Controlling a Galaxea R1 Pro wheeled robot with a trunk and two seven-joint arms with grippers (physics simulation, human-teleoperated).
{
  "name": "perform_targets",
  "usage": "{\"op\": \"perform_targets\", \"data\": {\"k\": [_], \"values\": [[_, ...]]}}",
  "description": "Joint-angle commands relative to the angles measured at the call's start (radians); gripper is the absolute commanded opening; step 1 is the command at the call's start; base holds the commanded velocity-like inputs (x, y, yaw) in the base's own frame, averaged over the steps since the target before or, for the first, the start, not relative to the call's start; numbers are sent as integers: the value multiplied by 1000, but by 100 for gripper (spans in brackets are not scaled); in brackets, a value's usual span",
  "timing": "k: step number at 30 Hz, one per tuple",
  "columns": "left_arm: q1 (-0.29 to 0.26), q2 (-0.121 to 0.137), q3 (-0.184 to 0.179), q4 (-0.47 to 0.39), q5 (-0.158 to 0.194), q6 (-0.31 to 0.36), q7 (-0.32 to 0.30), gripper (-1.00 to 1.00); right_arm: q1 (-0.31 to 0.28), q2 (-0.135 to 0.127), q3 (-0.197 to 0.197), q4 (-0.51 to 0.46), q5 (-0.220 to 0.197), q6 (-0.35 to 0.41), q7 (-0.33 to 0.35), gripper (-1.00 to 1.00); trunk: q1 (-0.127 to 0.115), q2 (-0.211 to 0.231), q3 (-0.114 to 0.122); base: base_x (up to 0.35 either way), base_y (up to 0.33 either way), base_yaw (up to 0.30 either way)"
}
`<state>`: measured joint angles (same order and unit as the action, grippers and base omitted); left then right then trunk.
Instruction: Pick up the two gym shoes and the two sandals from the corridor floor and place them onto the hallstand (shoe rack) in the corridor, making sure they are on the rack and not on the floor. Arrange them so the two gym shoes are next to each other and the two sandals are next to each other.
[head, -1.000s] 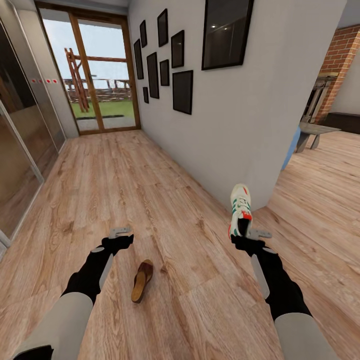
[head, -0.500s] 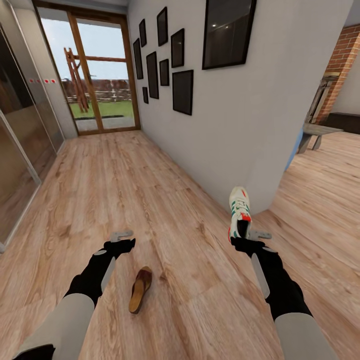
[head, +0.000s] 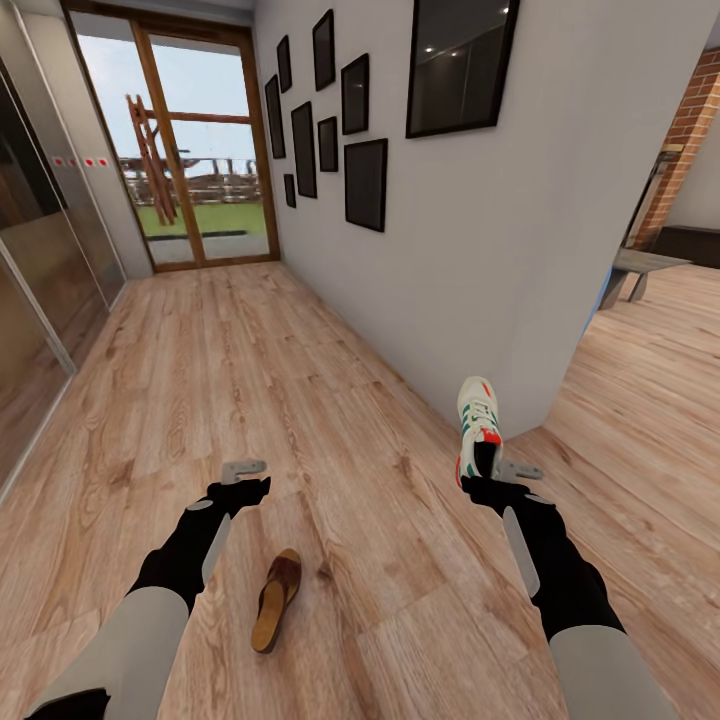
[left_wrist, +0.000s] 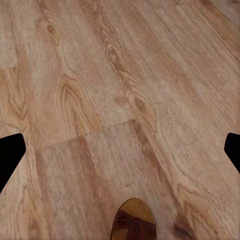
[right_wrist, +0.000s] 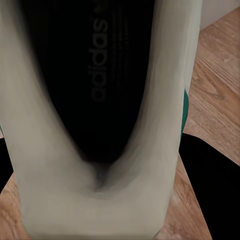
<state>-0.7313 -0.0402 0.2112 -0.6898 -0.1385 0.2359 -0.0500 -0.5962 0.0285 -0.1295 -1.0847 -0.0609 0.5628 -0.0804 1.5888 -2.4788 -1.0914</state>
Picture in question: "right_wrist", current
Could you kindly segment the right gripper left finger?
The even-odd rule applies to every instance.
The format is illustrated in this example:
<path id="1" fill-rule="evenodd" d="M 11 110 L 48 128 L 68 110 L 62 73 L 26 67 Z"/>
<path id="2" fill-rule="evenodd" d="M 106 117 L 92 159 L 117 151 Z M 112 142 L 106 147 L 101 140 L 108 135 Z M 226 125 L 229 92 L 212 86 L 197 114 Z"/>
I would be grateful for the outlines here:
<path id="1" fill-rule="evenodd" d="M 4 137 L 0 138 L 0 193 L 13 174 L 13 166 Z"/>

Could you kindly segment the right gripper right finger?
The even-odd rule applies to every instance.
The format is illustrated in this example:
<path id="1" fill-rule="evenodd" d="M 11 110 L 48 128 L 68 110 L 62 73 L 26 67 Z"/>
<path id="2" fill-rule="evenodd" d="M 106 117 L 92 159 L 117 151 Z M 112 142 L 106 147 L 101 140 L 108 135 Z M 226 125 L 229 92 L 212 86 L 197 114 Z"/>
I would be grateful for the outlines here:
<path id="1" fill-rule="evenodd" d="M 240 240 L 240 166 L 186 133 L 178 152 L 212 239 Z"/>

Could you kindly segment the gym shoe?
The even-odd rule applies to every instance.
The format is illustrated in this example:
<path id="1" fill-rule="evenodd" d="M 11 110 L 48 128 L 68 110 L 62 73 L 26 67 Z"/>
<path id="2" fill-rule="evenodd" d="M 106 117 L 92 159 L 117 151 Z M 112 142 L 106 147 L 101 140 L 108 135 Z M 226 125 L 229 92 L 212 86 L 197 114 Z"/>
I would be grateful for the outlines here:
<path id="1" fill-rule="evenodd" d="M 153 240 L 203 0 L 0 0 L 0 129 L 35 240 Z"/>

